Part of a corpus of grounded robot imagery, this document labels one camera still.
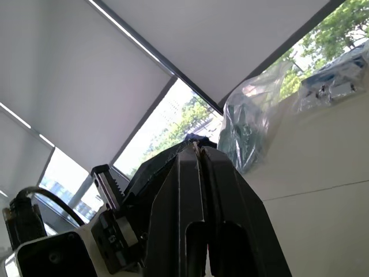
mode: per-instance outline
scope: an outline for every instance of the black cable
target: black cable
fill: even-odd
[[[82,226],[85,224],[83,220],[76,214],[76,212],[73,211],[73,209],[70,208],[67,204],[65,204],[63,200],[61,200],[58,196],[54,195],[52,192],[49,192],[48,190],[45,190],[43,188],[38,188],[37,186],[29,186],[18,192],[17,198],[18,199],[25,198],[31,193],[39,193],[48,197],[53,202],[58,204],[62,209],[64,209],[64,211],[66,211],[67,214],[69,214],[78,223],[78,225]]]

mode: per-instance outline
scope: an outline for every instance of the green foliage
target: green foliage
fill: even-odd
[[[346,47],[353,48],[357,40],[368,38],[368,24],[369,0],[346,0],[298,43],[303,49],[302,57],[312,61],[307,70],[297,66],[293,48],[288,50],[277,60],[295,64],[285,75],[281,100],[296,92],[304,78],[343,54]]]
[[[209,120],[211,110],[209,105],[199,96],[194,95],[182,108],[182,117],[179,122],[173,122],[164,129],[160,135],[151,139],[151,143],[147,151],[144,153],[141,163],[156,156],[161,151],[182,142],[188,131],[200,127]],[[127,175],[132,178],[137,169],[132,169]]]
[[[369,1],[347,0],[303,38],[303,55],[331,61],[367,36],[368,23]]]

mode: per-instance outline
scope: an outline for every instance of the white wall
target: white wall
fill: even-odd
[[[287,109],[293,100],[274,118],[265,161],[244,177],[293,276],[368,276],[369,92],[300,115]]]

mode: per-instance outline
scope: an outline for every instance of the screw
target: screw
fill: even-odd
[[[143,241],[147,241],[147,240],[148,240],[148,233],[142,233],[142,235],[140,236],[140,238],[141,238]]]

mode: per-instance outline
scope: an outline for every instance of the packaging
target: packaging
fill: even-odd
[[[218,149],[227,154],[241,174],[262,159],[273,107],[290,62],[280,62],[257,77],[244,81],[224,105]]]
[[[293,109],[301,112],[330,107],[348,96],[365,92],[362,79],[368,65],[368,47],[368,42],[359,45],[303,80]]]

